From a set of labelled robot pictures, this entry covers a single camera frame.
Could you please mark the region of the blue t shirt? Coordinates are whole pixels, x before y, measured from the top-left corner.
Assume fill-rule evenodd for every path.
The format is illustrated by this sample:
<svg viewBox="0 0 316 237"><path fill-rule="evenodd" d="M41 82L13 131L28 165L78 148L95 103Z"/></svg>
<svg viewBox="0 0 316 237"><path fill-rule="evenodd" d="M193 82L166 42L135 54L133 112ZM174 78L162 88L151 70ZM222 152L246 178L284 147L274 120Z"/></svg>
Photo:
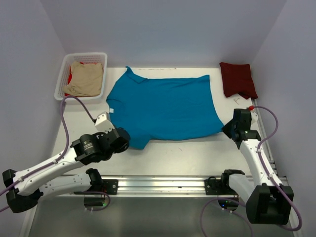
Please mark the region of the blue t shirt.
<svg viewBox="0 0 316 237"><path fill-rule="evenodd" d="M210 76L148 79L130 67L106 99L111 122L142 150L150 140L182 141L221 132L224 126L213 103Z"/></svg>

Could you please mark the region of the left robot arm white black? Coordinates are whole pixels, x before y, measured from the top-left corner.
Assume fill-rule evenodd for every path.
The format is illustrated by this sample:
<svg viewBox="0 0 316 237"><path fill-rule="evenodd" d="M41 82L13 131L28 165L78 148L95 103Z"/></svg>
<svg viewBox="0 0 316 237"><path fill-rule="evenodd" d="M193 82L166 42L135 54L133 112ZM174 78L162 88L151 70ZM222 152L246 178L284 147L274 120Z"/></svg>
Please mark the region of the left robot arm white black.
<svg viewBox="0 0 316 237"><path fill-rule="evenodd" d="M40 200L66 193L96 195L109 199L106 184L97 169L65 177L64 173L91 163L109 160L129 147L130 135L123 128L110 132L84 134L60 154L23 171L3 172L8 209L21 213L35 207Z"/></svg>

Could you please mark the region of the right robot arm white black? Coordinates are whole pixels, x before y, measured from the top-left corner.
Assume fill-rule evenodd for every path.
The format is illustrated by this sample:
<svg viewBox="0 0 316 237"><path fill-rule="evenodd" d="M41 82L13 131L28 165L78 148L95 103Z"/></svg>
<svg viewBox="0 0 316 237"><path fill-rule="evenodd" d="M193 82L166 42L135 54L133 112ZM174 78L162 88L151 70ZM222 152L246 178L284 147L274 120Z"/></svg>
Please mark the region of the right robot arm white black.
<svg viewBox="0 0 316 237"><path fill-rule="evenodd" d="M222 192L235 191L245 202L252 224L286 225L294 192L278 178L262 148L259 132L251 129L250 109L234 109L233 118L222 128L244 156L253 181L241 170L227 169L221 175Z"/></svg>

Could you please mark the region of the folded dark red t shirt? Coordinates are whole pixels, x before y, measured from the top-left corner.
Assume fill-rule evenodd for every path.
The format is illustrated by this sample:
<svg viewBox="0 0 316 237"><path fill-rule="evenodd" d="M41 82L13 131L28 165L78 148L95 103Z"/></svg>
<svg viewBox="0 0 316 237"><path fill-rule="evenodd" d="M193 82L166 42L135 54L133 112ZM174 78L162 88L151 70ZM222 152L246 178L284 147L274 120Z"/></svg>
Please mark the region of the folded dark red t shirt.
<svg viewBox="0 0 316 237"><path fill-rule="evenodd" d="M258 98L249 64L237 65L221 62L219 66L226 98L235 94L240 95L244 99Z"/></svg>

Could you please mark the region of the beige t shirt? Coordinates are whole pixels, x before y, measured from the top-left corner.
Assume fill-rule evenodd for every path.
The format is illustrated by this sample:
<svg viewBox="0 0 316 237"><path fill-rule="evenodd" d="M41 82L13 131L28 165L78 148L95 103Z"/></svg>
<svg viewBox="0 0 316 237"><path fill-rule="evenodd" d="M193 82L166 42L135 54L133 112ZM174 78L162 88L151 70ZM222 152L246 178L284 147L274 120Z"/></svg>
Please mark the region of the beige t shirt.
<svg viewBox="0 0 316 237"><path fill-rule="evenodd" d="M71 80L63 86L65 94L76 97L93 97L101 93L103 81L103 66L97 64L82 64L75 61L70 66Z"/></svg>

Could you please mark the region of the white plastic basket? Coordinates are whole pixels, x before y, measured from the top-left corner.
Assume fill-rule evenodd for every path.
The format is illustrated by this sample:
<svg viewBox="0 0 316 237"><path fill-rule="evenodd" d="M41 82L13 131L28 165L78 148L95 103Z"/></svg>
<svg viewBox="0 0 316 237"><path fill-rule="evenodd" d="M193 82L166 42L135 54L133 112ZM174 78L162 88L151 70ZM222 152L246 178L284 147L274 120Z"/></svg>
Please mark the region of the white plastic basket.
<svg viewBox="0 0 316 237"><path fill-rule="evenodd" d="M107 74L107 60L108 56L104 52L84 52L84 53L72 53L67 54L61 65L57 84L54 92L54 97L57 101L61 101L65 97L63 86L68 84L68 79L71 74L71 64L75 61L83 64L97 64L100 63L103 67L102 85L100 94L97 96L81 97L80 100L85 104L98 104L103 99L105 81Z"/></svg>

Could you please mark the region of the red t shirt in basket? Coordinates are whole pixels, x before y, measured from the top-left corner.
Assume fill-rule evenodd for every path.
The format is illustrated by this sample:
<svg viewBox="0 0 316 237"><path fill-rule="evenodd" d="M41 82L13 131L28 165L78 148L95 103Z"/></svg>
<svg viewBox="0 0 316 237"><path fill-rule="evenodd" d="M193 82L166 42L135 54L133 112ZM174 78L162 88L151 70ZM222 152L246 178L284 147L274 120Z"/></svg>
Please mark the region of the red t shirt in basket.
<svg viewBox="0 0 316 237"><path fill-rule="evenodd" d="M80 80L77 76L77 72L80 66L78 64L73 63L70 67L70 74L68 76L68 84L63 86L63 92L65 95L73 95L76 97L82 96L81 87L80 87Z"/></svg>

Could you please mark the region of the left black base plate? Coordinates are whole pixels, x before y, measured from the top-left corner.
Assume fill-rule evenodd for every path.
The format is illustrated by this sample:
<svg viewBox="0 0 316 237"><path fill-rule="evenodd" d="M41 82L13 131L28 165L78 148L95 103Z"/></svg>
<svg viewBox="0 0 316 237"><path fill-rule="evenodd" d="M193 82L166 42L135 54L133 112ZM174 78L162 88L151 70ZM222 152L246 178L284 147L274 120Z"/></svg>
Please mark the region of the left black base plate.
<svg viewBox="0 0 316 237"><path fill-rule="evenodd" d="M117 179L103 179L100 191L108 195L116 195L118 193L119 181Z"/></svg>

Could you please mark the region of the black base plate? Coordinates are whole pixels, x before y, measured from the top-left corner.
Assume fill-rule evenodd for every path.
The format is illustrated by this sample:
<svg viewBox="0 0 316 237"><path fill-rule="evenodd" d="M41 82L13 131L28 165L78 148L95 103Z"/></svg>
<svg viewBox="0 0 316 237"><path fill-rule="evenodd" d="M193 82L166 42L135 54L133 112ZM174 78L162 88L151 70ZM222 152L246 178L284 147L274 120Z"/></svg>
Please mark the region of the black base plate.
<svg viewBox="0 0 316 237"><path fill-rule="evenodd" d="M119 181L117 179L103 179L100 191L108 195L116 195L118 193Z"/></svg>
<svg viewBox="0 0 316 237"><path fill-rule="evenodd" d="M236 195L237 193L228 185L224 184L221 179L211 176L204 180L204 189L206 195Z"/></svg>

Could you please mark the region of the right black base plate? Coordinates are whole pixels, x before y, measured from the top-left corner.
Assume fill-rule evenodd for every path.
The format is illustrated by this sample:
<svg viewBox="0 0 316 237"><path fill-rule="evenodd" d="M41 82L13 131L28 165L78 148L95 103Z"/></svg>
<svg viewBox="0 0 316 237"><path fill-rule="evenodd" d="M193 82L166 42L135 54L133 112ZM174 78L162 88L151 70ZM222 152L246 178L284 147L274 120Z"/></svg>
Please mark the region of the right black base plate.
<svg viewBox="0 0 316 237"><path fill-rule="evenodd" d="M237 193L228 185L224 184L221 179L211 176L204 180L204 189L206 195L236 195Z"/></svg>

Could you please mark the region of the aluminium mounting rail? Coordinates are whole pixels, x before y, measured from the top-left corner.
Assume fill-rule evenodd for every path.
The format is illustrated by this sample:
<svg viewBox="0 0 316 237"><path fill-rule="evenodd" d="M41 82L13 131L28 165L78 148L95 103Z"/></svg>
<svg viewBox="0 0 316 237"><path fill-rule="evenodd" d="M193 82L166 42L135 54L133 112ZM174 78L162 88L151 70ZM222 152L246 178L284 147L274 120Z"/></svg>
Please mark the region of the aluminium mounting rail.
<svg viewBox="0 0 316 237"><path fill-rule="evenodd" d="M206 195L204 189L206 177L102 177L96 170L92 170L90 174L57 177L50 181L39 176L30 178L23 191L31 194L39 192L41 199L67 194L105 199L110 195L100 191L103 179L117 179L116 195L124 197ZM236 195L241 195L239 188L234 191Z"/></svg>

